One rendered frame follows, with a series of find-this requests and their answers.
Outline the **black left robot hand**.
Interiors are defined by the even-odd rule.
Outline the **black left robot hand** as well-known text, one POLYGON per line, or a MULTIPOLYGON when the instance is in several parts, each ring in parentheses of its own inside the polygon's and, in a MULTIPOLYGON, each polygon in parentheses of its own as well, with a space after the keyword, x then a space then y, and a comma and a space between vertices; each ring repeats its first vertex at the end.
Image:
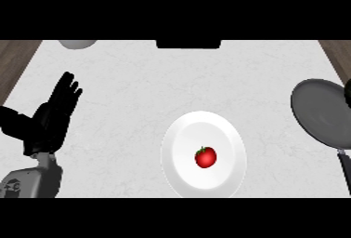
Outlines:
POLYGON ((65 72, 53 88, 49 101, 36 110, 33 117, 0 106, 0 130, 24 141, 24 155, 55 152, 62 148, 68 133, 70 117, 83 94, 74 74, 65 72))

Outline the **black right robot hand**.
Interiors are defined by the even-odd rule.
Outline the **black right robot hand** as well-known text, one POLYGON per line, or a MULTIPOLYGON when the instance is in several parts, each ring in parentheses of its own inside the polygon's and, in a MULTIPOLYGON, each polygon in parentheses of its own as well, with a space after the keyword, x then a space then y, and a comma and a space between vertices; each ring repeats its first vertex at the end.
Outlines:
POLYGON ((348 81, 344 85, 344 99, 345 99, 345 103, 351 109, 351 79, 348 79, 348 81))

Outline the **grey frying pan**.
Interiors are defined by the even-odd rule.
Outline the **grey frying pan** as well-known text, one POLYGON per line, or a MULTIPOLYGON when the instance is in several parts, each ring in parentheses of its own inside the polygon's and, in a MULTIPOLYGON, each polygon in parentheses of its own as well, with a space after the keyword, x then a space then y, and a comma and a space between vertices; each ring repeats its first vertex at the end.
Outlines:
POLYGON ((303 80, 291 93, 291 110, 306 133, 338 150, 341 169, 351 195, 351 108, 344 87, 323 79, 303 80))

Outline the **white oval plate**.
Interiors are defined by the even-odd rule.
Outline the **white oval plate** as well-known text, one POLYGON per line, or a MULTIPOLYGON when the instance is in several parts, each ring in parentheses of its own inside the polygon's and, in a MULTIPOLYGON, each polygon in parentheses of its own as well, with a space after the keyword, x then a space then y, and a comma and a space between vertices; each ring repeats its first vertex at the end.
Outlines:
POLYGON ((214 112, 186 113, 171 124, 162 141, 161 164, 167 182, 182 197, 230 197, 239 190, 247 153, 241 134, 214 112), (213 148, 217 161, 196 164, 196 152, 213 148))

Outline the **pale grey round bowl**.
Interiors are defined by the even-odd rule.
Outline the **pale grey round bowl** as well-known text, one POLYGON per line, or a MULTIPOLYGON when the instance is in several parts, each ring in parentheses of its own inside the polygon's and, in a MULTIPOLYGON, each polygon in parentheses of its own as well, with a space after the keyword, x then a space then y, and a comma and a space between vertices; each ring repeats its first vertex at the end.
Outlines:
POLYGON ((84 49, 90 47, 96 43, 96 41, 95 40, 61 40, 59 43, 67 49, 84 49))

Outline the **red round vegetable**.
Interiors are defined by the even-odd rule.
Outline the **red round vegetable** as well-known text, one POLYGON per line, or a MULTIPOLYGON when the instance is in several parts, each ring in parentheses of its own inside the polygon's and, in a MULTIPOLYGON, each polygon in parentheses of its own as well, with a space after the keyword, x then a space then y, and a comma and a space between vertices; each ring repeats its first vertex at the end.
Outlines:
POLYGON ((211 147, 202 147, 195 153, 195 162, 201 168, 210 168, 217 162, 217 153, 211 147))

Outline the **black appliance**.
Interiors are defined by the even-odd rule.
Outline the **black appliance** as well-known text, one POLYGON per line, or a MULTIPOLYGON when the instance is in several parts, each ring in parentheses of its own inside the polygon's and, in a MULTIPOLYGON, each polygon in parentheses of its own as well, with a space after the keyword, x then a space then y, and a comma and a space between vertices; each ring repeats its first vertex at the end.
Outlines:
POLYGON ((167 49, 219 49, 220 40, 210 41, 182 41, 182 40, 158 40, 157 47, 167 49))

